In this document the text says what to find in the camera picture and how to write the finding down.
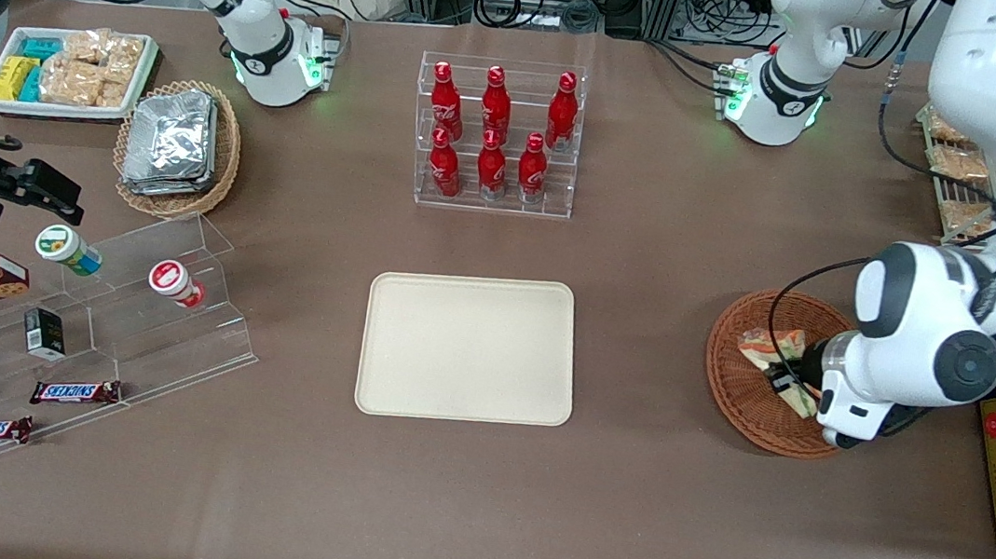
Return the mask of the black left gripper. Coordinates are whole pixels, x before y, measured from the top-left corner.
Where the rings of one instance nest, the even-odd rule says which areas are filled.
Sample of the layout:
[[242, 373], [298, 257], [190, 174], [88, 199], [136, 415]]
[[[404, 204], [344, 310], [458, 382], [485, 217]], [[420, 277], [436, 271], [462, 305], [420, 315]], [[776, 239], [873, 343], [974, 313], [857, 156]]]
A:
[[775, 382], [774, 392], [777, 394], [792, 392], [808, 397], [811, 393], [816, 399], [823, 396], [825, 349], [829, 343], [830, 339], [825, 338], [807, 346], [800, 361], [770, 363], [766, 378], [770, 382]]

